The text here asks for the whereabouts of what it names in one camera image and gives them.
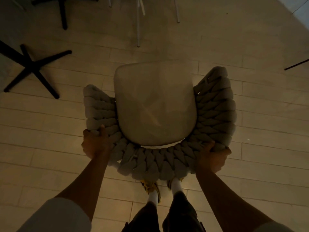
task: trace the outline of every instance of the tile floor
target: tile floor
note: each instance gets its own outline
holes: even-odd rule
[[[141,47],[135,46],[134,0],[69,0],[68,30],[57,3],[35,8],[25,44],[33,58],[71,49],[42,73],[59,91],[55,100],[29,76],[0,94],[0,231],[15,231],[45,200],[71,183],[88,163],[83,86],[113,95],[122,64],[185,59],[197,83],[224,65],[237,104],[233,154],[218,173],[238,195],[295,231],[309,231],[309,32],[277,0],[144,0]],[[12,77],[20,67],[13,65]],[[160,222],[172,195],[162,185]],[[194,175],[183,181],[208,232],[221,231]],[[93,232],[119,232],[145,204],[141,185],[108,168]]]

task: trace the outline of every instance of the knitted chair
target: knitted chair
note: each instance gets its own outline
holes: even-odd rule
[[[165,129],[168,124],[165,126],[160,125],[162,124],[160,119],[162,121],[164,117],[157,118],[157,116],[152,117],[152,114],[149,114],[154,128],[148,131],[149,127],[152,128],[152,126],[147,127],[147,121],[143,120],[146,115],[137,110],[139,105],[135,106],[134,102],[136,101],[133,94],[139,94],[141,92],[140,89],[145,90],[145,88],[128,86],[133,91],[131,95],[128,95],[123,85],[125,86],[129,83],[130,77],[128,75],[132,75],[133,71],[138,75],[141,74],[141,76],[157,72],[160,74],[160,70],[162,68],[163,70],[170,68],[170,64],[172,64],[172,68],[179,65],[174,61],[164,61],[120,66],[116,70],[114,77],[116,98],[109,97],[94,85],[88,85],[84,88],[87,129],[98,134],[100,125],[105,125],[109,138],[113,142],[109,165],[114,165],[122,175],[132,174],[132,177],[136,180],[146,179],[152,182],[158,179],[182,178],[189,172],[195,173],[195,160],[205,143],[214,140],[213,151],[219,151],[228,147],[231,142],[235,131],[236,105],[233,101],[233,92],[230,87],[230,81],[227,78],[226,68],[214,67],[198,85],[194,87],[191,85],[191,89],[187,90],[186,86],[183,86],[185,88],[185,90],[182,90],[184,95],[179,93],[174,96],[175,100],[172,103],[177,103],[177,99],[179,99],[181,100],[180,106],[186,109],[181,110],[179,112],[180,115],[177,113],[167,113],[167,116],[170,114],[175,116],[176,123],[182,119],[186,119],[186,121],[179,123],[178,128],[171,124],[173,126],[172,129],[177,129],[176,133],[173,134],[167,128],[166,130],[170,131],[170,133],[167,135],[162,133],[162,136],[167,138],[169,143],[175,143],[176,140],[180,141],[180,143],[168,148],[152,149],[142,147],[167,144],[167,142],[160,140],[158,133],[156,133],[156,128]],[[132,78],[135,79],[138,75],[132,75]],[[162,81],[162,78],[158,78],[158,81],[160,85],[166,84]],[[151,98],[142,97],[142,99],[146,101]],[[149,134],[152,135],[153,133],[154,137],[159,137],[158,140],[147,140]]]

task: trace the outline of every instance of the dark shorts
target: dark shorts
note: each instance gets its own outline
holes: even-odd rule
[[[162,227],[164,232],[206,232],[203,224],[197,219],[196,211],[181,191],[174,195]],[[122,230],[122,232],[159,231],[157,208],[152,202],[148,202]]]

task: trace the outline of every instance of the shoe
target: shoe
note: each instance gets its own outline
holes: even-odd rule
[[[159,198],[158,199],[158,203],[160,203],[160,201],[161,201],[161,194],[160,194],[160,190],[159,190],[157,182],[149,182],[149,181],[146,181],[146,180],[142,180],[141,184],[145,188],[145,191],[147,192],[147,194],[149,194],[149,193],[151,193],[153,191],[157,191],[158,198]]]
[[[168,189],[169,189],[170,191],[172,190],[172,189],[171,189],[171,185],[172,185],[173,179],[174,179],[174,178],[172,178],[171,180],[166,181],[166,184],[168,185]]]

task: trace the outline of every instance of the white sock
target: white sock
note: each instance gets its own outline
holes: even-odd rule
[[[180,180],[178,178],[174,178],[172,180],[172,183],[171,183],[171,190],[172,190],[172,194],[173,196],[179,192],[179,191],[182,191],[182,187],[181,187],[181,183],[180,183]]]
[[[147,202],[153,202],[154,205],[157,206],[158,200],[159,200],[159,196],[158,196],[158,192],[156,190],[149,193],[149,197],[148,197]]]

